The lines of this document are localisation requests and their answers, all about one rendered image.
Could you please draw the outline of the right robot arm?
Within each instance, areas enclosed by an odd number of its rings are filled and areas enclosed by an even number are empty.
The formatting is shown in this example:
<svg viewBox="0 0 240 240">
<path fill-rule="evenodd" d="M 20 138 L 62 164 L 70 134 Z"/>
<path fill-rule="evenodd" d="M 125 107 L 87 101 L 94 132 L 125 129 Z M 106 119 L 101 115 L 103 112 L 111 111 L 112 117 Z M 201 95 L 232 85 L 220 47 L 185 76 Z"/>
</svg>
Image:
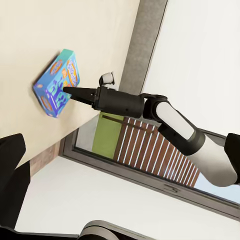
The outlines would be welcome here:
<svg viewBox="0 0 240 240">
<path fill-rule="evenodd" d="M 115 73 L 103 74 L 97 88 L 64 87 L 71 99 L 94 110 L 162 123 L 158 131 L 171 142 L 214 186 L 240 186 L 240 173 L 224 148 L 214 143 L 197 126 L 159 94 L 129 94 L 117 90 Z"/>
</svg>

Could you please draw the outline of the board game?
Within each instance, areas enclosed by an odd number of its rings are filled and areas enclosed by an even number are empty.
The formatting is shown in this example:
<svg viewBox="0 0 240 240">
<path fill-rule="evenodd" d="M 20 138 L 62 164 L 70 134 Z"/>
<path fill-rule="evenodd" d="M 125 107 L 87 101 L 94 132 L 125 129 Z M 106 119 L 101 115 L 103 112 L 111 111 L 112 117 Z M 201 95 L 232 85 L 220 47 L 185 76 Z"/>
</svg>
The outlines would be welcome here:
<svg viewBox="0 0 240 240">
<path fill-rule="evenodd" d="M 75 51 L 65 48 L 33 88 L 46 114 L 57 119 L 72 96 L 63 88 L 77 88 L 80 81 Z"/>
</svg>

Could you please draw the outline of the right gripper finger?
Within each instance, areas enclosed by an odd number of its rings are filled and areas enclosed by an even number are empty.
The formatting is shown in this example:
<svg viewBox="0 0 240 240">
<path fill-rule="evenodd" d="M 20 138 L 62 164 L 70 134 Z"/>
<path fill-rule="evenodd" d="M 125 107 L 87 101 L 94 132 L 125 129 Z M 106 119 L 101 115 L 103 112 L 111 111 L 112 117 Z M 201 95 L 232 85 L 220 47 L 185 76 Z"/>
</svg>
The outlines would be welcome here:
<svg viewBox="0 0 240 240">
<path fill-rule="evenodd" d="M 82 88 L 82 87 L 64 87 L 63 92 L 67 94 L 71 94 L 77 97 L 81 97 L 93 102 L 99 100 L 101 87 L 97 88 Z"/>
<path fill-rule="evenodd" d="M 96 108 L 95 102 L 93 102 L 93 101 L 90 101 L 90 100 L 87 100 L 87 99 L 84 99 L 84 98 L 81 98 L 81 97 L 78 97 L 78 96 L 75 96 L 75 95 L 71 95 L 70 98 L 73 99 L 73 100 L 76 100 L 76 101 L 79 101 L 79 102 L 91 105 L 91 107 L 93 109 Z"/>
</svg>

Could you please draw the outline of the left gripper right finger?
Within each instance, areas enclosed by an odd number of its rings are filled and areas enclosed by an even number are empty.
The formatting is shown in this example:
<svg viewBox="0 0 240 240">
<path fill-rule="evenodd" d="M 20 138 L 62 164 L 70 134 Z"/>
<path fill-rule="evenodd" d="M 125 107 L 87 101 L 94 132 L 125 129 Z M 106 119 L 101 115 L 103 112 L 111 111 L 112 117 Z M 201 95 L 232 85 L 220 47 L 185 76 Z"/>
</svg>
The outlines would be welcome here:
<svg viewBox="0 0 240 240">
<path fill-rule="evenodd" d="M 224 151 L 240 173 L 240 135 L 228 133 Z"/>
</svg>

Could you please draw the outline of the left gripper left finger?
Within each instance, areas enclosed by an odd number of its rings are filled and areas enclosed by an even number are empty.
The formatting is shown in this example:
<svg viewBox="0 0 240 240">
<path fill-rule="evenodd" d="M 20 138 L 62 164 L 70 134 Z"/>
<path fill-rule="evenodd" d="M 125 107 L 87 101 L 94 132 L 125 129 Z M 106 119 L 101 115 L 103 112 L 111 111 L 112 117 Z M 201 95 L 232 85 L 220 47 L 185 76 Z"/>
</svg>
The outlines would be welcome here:
<svg viewBox="0 0 240 240">
<path fill-rule="evenodd" d="M 26 152 L 21 133 L 0 138 L 0 193 Z"/>
</svg>

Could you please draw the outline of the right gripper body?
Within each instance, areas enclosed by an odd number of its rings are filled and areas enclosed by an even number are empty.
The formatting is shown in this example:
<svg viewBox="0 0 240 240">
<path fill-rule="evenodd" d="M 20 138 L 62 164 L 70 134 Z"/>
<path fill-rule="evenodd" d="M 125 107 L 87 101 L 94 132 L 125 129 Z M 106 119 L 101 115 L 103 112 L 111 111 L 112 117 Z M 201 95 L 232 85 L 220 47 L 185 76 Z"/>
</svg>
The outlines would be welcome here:
<svg viewBox="0 0 240 240">
<path fill-rule="evenodd" d="M 99 99 L 95 100 L 94 110 L 117 116 L 125 116 L 130 103 L 130 95 L 127 92 L 100 87 Z"/>
</svg>

